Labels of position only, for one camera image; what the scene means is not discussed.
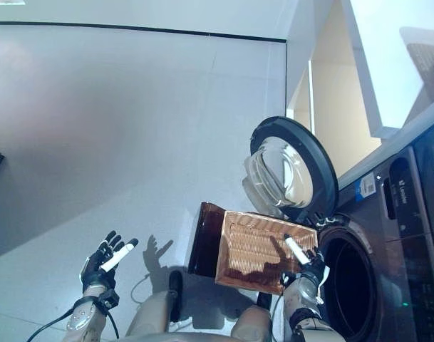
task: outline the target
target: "white wall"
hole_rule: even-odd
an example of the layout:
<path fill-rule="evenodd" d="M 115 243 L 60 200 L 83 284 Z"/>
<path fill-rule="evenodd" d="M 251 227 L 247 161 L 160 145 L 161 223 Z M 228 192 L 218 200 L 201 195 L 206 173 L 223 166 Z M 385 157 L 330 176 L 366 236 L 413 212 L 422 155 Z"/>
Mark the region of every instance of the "white wall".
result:
<path fill-rule="evenodd" d="M 340 1 L 333 3 L 317 39 L 311 74 L 315 136 L 340 177 L 381 144 L 370 135 Z"/>
<path fill-rule="evenodd" d="M 284 114 L 284 49 L 0 27 L 0 313 L 35 323 L 59 316 L 78 298 L 81 263 L 117 229 L 140 240 L 118 269 L 114 316 L 124 332 L 151 234 L 158 247 L 174 241 L 161 264 L 183 266 L 201 201 L 252 209 L 243 161 L 257 124 Z M 150 292 L 147 281 L 137 296 Z"/>
<path fill-rule="evenodd" d="M 299 87 L 334 0 L 298 0 L 287 39 L 286 102 Z"/>
<path fill-rule="evenodd" d="M 147 26 L 286 39 L 297 0 L 27 0 L 0 21 Z"/>
<path fill-rule="evenodd" d="M 368 129 L 355 66 L 312 61 L 315 136 L 340 177 L 380 146 Z"/>

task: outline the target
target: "brown basket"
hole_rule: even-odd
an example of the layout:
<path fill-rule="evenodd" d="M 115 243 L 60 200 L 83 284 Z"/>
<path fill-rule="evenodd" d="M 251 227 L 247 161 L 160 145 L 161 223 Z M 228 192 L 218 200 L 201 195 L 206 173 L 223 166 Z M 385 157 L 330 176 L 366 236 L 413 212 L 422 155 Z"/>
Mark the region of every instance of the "brown basket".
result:
<path fill-rule="evenodd" d="M 299 261 L 286 245 L 290 234 L 303 249 L 317 245 L 316 231 L 280 219 L 243 212 L 224 214 L 215 282 L 281 294 L 283 271 L 299 272 Z"/>

